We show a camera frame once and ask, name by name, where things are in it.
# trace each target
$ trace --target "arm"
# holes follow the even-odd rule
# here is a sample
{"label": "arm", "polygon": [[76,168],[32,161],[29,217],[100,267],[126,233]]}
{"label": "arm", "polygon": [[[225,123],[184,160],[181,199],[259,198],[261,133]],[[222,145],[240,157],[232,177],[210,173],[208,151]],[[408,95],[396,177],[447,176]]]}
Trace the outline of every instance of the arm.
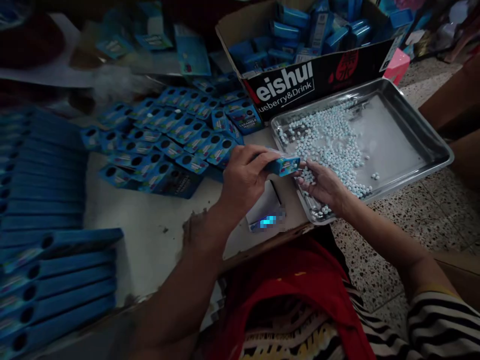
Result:
{"label": "arm", "polygon": [[189,359],[233,229],[265,190],[263,170],[279,158],[264,146],[233,149],[218,202],[190,218],[182,258],[145,304],[131,359]]}
{"label": "arm", "polygon": [[409,298],[421,287],[432,284],[458,295],[434,258],[410,235],[366,206],[348,191],[333,171],[310,161],[307,165],[317,181],[312,185],[299,178],[300,186],[328,204],[397,269]]}

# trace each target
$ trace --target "stainless steel tray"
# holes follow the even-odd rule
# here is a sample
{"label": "stainless steel tray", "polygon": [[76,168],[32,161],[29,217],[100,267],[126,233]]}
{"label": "stainless steel tray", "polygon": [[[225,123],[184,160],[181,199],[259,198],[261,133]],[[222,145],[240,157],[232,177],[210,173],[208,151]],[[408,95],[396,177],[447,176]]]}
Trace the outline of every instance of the stainless steel tray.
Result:
{"label": "stainless steel tray", "polygon": [[[362,198],[365,203],[384,197],[404,186],[451,164],[454,154],[425,118],[405,99],[390,81],[379,78],[346,91],[322,98],[295,110],[275,116],[270,121],[276,145],[286,153],[295,152],[296,141],[285,145],[279,129],[288,133],[289,124],[320,110],[354,100],[351,127],[363,155],[370,156],[365,165],[354,169],[357,181],[373,190]],[[295,133],[305,129],[296,128]],[[324,139],[318,140],[324,146]],[[380,180],[371,178],[379,173]],[[305,195],[297,186],[297,194],[308,219],[315,225],[332,222],[335,214],[321,212],[322,204]]]}

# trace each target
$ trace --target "hand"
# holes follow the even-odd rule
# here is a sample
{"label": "hand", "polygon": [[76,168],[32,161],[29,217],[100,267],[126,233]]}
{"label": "hand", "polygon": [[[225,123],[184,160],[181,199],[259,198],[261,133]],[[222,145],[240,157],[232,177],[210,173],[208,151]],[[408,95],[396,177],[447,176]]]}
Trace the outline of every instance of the hand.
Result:
{"label": "hand", "polygon": [[327,204],[337,216],[342,217],[353,194],[328,167],[311,160],[307,160],[306,165],[315,176],[316,183],[305,182],[303,178],[298,177],[297,182],[301,189]]}
{"label": "hand", "polygon": [[236,227],[265,190],[269,173],[265,166],[280,155],[265,146],[236,146],[223,172],[223,188],[216,206],[223,209],[224,222]]}

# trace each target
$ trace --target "red fabric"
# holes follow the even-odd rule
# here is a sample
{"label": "red fabric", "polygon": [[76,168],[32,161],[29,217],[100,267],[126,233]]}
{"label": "red fabric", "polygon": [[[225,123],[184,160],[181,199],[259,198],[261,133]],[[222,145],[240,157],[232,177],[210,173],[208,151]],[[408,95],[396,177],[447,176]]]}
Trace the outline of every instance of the red fabric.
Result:
{"label": "red fabric", "polygon": [[347,359],[373,360],[359,317],[342,279],[347,276],[338,261],[309,239],[302,247],[282,246],[238,269],[226,305],[225,328],[216,336],[208,359],[237,360],[245,339],[245,325],[260,300],[295,295],[335,321]]}

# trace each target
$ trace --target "black cardboard box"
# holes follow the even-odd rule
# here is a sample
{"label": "black cardboard box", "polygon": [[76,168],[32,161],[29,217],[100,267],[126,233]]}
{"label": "black cardboard box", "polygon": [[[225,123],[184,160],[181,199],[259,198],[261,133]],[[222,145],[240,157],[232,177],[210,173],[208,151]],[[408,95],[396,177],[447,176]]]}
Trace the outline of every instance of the black cardboard box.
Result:
{"label": "black cardboard box", "polygon": [[[315,0],[280,2],[307,12]],[[268,35],[268,23],[275,18],[275,8],[274,0],[245,6],[224,16],[215,27],[228,60],[264,122],[268,122],[277,114],[380,78],[407,31],[405,29],[401,33],[397,32],[394,39],[320,56],[252,77],[240,74],[228,48],[248,39]],[[374,31],[383,29],[388,21],[388,17],[370,1],[363,2],[362,16],[368,18]]]}

